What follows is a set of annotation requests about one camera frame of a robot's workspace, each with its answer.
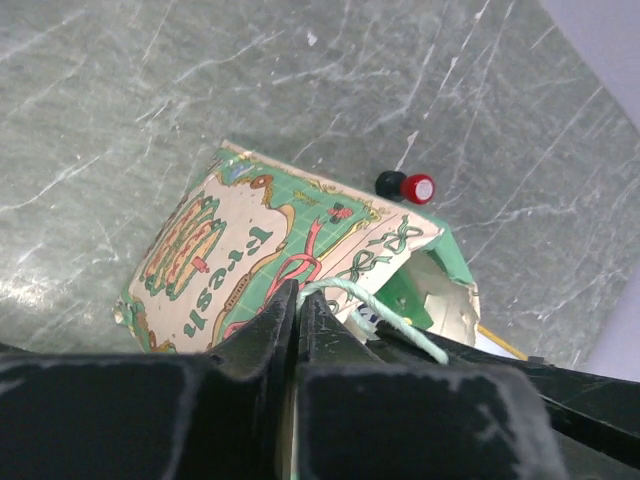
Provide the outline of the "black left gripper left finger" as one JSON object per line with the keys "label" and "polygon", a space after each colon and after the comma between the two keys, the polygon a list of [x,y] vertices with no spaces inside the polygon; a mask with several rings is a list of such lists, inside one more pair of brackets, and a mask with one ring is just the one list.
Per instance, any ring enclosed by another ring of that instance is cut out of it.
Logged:
{"label": "black left gripper left finger", "polygon": [[5,479],[286,479],[296,281],[199,354],[1,349]]}

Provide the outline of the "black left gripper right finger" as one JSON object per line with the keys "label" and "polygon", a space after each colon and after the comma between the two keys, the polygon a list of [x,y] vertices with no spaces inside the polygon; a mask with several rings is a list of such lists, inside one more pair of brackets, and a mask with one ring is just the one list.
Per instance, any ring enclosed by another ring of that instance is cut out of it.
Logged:
{"label": "black left gripper right finger", "polygon": [[297,470],[302,479],[565,479],[549,416],[520,371],[379,360],[302,296]]}

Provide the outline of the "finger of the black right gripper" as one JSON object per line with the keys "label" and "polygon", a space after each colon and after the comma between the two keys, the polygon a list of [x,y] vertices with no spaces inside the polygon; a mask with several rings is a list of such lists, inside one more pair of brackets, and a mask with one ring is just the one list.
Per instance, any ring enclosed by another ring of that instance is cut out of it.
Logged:
{"label": "finger of the black right gripper", "polygon": [[639,384],[582,373],[538,357],[514,360],[429,333],[453,364],[504,364],[537,388],[570,470],[639,468]]}

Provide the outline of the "green snack packet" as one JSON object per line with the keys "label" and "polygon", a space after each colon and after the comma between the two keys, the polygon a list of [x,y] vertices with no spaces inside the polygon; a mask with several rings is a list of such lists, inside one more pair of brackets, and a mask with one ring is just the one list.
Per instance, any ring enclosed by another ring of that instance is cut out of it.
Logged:
{"label": "green snack packet", "polygon": [[375,297],[397,315],[410,320],[410,324],[423,330],[433,326],[425,309],[426,294],[420,293],[409,274],[396,271],[376,292]]}

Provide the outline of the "green printed paper bag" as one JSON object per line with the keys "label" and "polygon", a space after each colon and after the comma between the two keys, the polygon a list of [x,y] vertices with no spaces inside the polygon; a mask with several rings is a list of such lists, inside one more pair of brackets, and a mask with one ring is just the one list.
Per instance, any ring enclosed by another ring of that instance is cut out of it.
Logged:
{"label": "green printed paper bag", "polygon": [[425,331],[475,345],[478,288],[446,223],[227,142],[162,226],[114,316],[147,352],[198,352],[287,281],[322,282],[331,313],[366,340],[379,316],[333,280],[377,300],[398,270],[426,294]]}

